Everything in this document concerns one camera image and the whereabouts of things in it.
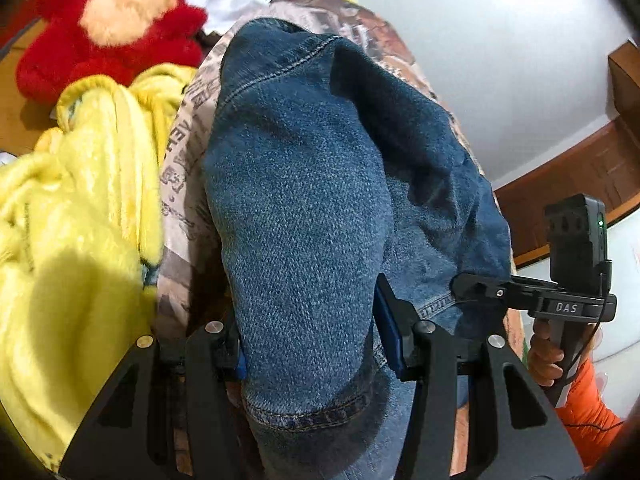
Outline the person right hand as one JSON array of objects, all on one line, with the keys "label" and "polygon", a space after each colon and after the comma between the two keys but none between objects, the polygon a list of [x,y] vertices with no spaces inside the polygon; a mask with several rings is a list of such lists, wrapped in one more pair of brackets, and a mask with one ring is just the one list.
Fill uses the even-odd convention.
[{"label": "person right hand", "polygon": [[[587,347],[580,358],[579,376],[587,374],[593,385],[596,384],[596,372],[591,355],[601,339],[600,328],[595,328],[593,325],[585,326],[584,341]],[[534,381],[540,386],[551,387],[557,379],[561,378],[560,363],[563,358],[563,351],[551,341],[550,323],[547,320],[535,321],[527,355],[528,370]]]}]

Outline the orange sleeve forearm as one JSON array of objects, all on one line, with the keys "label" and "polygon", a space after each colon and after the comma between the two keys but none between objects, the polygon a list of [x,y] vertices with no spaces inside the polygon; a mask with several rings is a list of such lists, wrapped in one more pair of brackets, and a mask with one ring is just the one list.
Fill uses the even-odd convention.
[{"label": "orange sleeve forearm", "polygon": [[580,364],[566,403],[556,414],[587,470],[604,456],[624,424],[603,402],[590,358]]}]

